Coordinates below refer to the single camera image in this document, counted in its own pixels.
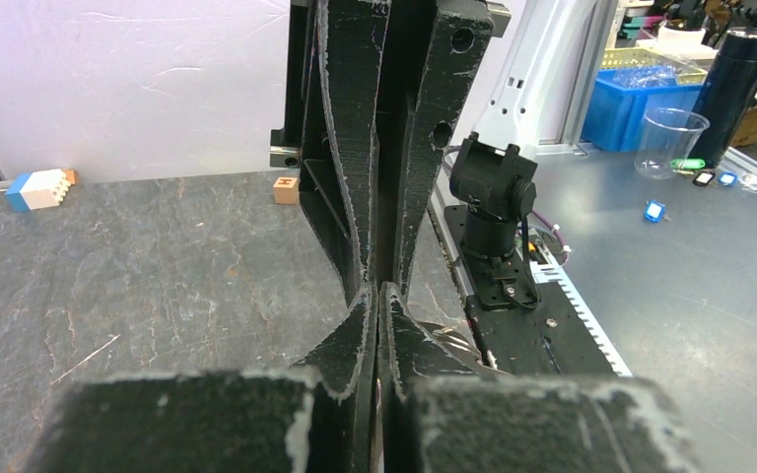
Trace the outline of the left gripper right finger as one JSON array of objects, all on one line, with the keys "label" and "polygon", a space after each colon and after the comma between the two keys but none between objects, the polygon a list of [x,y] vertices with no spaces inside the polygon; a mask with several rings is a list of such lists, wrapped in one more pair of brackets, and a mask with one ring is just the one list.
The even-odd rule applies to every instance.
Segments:
[{"label": "left gripper right finger", "polygon": [[699,472],[673,400],[603,374],[512,375],[471,364],[379,293],[383,466],[388,472]]}]

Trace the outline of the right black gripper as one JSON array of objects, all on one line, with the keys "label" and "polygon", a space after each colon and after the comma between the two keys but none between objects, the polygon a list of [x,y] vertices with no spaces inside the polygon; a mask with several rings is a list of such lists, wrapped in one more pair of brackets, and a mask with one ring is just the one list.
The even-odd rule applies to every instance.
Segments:
[{"label": "right black gripper", "polygon": [[271,162],[300,169],[300,205],[346,303],[375,276],[378,169],[399,169],[393,281],[406,297],[420,226],[489,40],[488,1],[294,1],[283,126]]}]

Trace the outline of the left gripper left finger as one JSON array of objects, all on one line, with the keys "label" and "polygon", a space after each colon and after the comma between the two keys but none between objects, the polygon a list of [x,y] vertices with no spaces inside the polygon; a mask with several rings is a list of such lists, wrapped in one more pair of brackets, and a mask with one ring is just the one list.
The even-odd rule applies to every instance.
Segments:
[{"label": "left gripper left finger", "polygon": [[369,472],[378,293],[288,368],[120,373],[63,394],[30,472]]}]

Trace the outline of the keyring with blue red tags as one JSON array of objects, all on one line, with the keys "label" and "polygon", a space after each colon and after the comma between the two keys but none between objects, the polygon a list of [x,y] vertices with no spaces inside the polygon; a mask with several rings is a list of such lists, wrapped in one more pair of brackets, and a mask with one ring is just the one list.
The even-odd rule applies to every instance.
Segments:
[{"label": "keyring with blue red tags", "polygon": [[435,322],[422,321],[421,325],[456,358],[467,365],[483,366],[483,356],[476,345],[454,328]]}]

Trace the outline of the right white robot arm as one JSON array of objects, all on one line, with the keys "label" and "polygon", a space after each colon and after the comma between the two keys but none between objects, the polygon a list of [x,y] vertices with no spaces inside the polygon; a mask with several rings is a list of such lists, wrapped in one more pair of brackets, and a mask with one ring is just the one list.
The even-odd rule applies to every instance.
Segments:
[{"label": "right white robot arm", "polygon": [[[487,104],[451,168],[472,211],[520,221],[553,77],[590,1],[529,1]],[[409,287],[420,222],[494,36],[484,1],[294,1],[285,121],[272,162],[300,172],[300,204],[347,304]]]}]

